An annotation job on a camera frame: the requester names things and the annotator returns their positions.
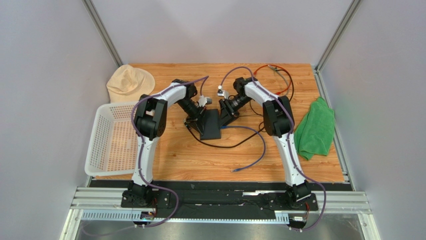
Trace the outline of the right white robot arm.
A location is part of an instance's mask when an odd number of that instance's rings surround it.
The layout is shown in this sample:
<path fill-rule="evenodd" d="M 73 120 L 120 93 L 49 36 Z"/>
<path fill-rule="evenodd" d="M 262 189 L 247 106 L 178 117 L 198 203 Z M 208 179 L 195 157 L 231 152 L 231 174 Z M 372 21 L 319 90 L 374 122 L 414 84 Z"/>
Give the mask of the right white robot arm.
<path fill-rule="evenodd" d="M 272 93 L 254 77 L 237 78 L 233 88 L 236 95 L 229 97 L 222 86 L 218 87 L 217 95 L 222 97 L 219 100 L 219 124 L 222 127 L 229 125 L 240 116 L 239 109 L 250 101 L 257 102 L 262 107 L 264 128 L 274 139 L 285 171 L 284 202 L 291 209 L 304 207 L 312 191 L 296 150 L 295 120 L 289 98 Z"/>

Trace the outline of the black network switch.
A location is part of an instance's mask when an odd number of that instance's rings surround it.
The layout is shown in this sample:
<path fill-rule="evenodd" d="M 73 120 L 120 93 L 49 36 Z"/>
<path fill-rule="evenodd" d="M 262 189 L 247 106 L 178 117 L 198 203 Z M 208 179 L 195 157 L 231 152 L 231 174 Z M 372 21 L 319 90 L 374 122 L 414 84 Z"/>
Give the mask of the black network switch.
<path fill-rule="evenodd" d="M 219 116 L 217 109 L 208 109 L 205 111 L 201 120 L 203 128 L 202 133 L 200 133 L 200 139 L 202 141 L 221 139 Z"/>

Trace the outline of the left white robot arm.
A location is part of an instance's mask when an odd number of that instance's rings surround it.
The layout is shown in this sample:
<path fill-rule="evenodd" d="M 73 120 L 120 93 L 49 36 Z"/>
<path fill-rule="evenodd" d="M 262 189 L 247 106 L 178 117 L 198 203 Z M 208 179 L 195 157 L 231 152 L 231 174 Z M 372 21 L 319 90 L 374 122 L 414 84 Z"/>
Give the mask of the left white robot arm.
<path fill-rule="evenodd" d="M 157 143 L 166 129 L 168 108 L 178 104 L 187 114 L 186 123 L 204 133 L 206 108 L 193 100 L 198 91 L 195 81 L 175 79 L 154 95 L 143 94 L 132 109 L 132 125 L 138 136 L 135 169 L 123 200 L 141 207 L 153 201 L 153 162 Z"/>

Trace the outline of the white plastic basket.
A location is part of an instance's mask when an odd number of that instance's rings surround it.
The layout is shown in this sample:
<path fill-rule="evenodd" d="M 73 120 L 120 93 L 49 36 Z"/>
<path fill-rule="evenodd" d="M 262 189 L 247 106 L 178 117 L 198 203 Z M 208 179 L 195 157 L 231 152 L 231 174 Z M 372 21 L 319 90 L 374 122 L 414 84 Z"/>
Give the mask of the white plastic basket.
<path fill-rule="evenodd" d="M 138 153 L 138 136 L 131 113 L 136 101 L 101 105 L 89 140 L 85 173 L 92 177 L 132 174 Z"/>

